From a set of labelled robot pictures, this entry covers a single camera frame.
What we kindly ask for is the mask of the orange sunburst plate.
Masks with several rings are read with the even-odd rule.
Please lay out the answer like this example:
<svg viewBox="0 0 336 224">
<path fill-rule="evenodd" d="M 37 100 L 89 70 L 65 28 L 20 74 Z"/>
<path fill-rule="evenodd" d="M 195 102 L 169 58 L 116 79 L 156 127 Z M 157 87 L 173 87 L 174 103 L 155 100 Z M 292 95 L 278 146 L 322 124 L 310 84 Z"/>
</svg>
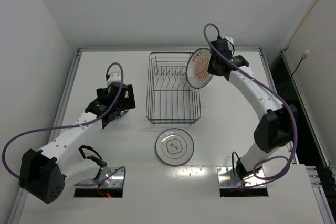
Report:
<svg viewBox="0 0 336 224">
<path fill-rule="evenodd" d="M 186 79 L 191 87 L 201 89 L 211 81 L 213 75 L 208 73 L 210 59 L 208 48 L 199 48 L 191 54 L 186 68 Z"/>
</svg>

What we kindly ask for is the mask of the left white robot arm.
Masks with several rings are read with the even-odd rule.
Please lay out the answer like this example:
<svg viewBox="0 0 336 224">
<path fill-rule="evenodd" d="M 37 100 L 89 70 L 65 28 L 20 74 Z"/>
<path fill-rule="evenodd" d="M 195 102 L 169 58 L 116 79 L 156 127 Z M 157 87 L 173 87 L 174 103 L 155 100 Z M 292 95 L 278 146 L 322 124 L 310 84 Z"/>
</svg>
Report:
<svg viewBox="0 0 336 224">
<path fill-rule="evenodd" d="M 114 121 L 121 112 L 134 109 L 132 85 L 112 82 L 96 90 L 94 99 L 77 119 L 53 141 L 35 151 L 29 149 L 22 157 L 19 186 L 46 204 L 54 202 L 67 186 L 99 185 L 107 163 L 99 155 L 84 156 L 83 161 L 67 165 L 76 151 L 97 132 Z"/>
</svg>

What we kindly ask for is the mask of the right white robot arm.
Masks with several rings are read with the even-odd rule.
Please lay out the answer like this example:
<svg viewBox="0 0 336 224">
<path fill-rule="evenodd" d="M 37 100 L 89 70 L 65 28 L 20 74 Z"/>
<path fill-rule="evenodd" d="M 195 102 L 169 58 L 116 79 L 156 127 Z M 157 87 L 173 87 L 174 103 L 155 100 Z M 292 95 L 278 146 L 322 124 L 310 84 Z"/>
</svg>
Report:
<svg viewBox="0 0 336 224">
<path fill-rule="evenodd" d="M 271 160 L 272 154 L 278 148 L 288 142 L 293 142 L 294 147 L 297 146 L 297 109 L 254 78 L 248 61 L 241 55 L 233 55 L 234 46 L 228 38 L 218 36 L 209 45 L 211 59 L 208 73 L 223 76 L 235 86 L 259 119 L 253 134 L 254 143 L 247 153 L 238 159 L 234 168 L 236 176 L 243 179 L 255 174 L 264 162 Z"/>
</svg>

